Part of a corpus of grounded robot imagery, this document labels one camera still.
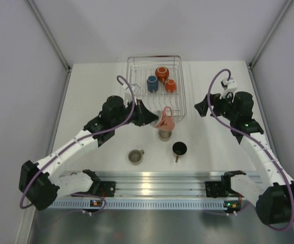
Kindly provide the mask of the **orange cup black interior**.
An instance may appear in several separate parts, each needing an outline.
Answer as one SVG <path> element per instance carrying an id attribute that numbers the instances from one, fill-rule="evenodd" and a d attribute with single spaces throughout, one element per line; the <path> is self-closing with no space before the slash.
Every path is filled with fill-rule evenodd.
<path id="1" fill-rule="evenodd" d="M 170 75 L 170 71 L 167 67 L 160 66 L 155 70 L 155 76 L 163 85 L 165 85 L 168 77 Z"/>

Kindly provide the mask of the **pink cup white interior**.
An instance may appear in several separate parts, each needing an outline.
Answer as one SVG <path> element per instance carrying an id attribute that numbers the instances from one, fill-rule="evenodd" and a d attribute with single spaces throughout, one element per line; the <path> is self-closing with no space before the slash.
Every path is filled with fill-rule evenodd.
<path id="1" fill-rule="evenodd" d="M 154 110 L 153 114 L 158 116 L 158 119 L 150 123 L 150 125 L 158 130 L 171 132 L 175 127 L 173 120 L 173 110 L 170 106 L 166 106 L 163 110 Z"/>

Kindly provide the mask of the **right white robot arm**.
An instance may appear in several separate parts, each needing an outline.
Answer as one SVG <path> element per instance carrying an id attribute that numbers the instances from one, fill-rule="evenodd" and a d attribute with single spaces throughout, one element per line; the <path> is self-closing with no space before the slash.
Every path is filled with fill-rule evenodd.
<path id="1" fill-rule="evenodd" d="M 252 94 L 239 91 L 228 93 L 226 98 L 221 98 L 220 94 L 206 95 L 194 107 L 201 117 L 210 111 L 212 117 L 222 116 L 230 122 L 232 135 L 248 154 L 262 180 L 262 186 L 258 187 L 245 172 L 228 171 L 221 177 L 223 193 L 245 197 L 265 225 L 294 221 L 294 179 L 283 170 L 263 129 L 252 117 L 253 105 Z"/>

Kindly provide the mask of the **dark blue cup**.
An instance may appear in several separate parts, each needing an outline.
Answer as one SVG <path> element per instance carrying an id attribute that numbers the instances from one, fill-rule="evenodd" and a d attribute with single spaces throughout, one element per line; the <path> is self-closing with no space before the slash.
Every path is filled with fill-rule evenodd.
<path id="1" fill-rule="evenodd" d="M 149 76 L 147 78 L 147 90 L 151 93 L 156 93 L 158 91 L 159 81 L 156 76 Z"/>

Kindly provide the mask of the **small orange cup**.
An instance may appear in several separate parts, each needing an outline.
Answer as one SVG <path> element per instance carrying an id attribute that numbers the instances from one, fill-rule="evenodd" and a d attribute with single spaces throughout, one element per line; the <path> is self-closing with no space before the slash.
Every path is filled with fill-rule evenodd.
<path id="1" fill-rule="evenodd" d="M 177 85 L 175 80 L 173 79 L 168 79 L 165 83 L 165 90 L 168 93 L 174 93 L 177 89 Z"/>

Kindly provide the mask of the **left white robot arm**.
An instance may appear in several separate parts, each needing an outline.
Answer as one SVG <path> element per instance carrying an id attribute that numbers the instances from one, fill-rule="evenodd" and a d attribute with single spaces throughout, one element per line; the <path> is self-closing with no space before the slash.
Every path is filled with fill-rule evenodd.
<path id="1" fill-rule="evenodd" d="M 100 178 L 91 170 L 64 176 L 68 166 L 82 156 L 101 147 L 123 125 L 145 126 L 158 120 L 142 100 L 124 103 L 119 96 L 110 96 L 102 105 L 98 116 L 64 146 L 36 162 L 26 161 L 21 166 L 19 190 L 37 210 L 45 210 L 57 198 L 86 193 L 95 196 L 100 191 Z"/>

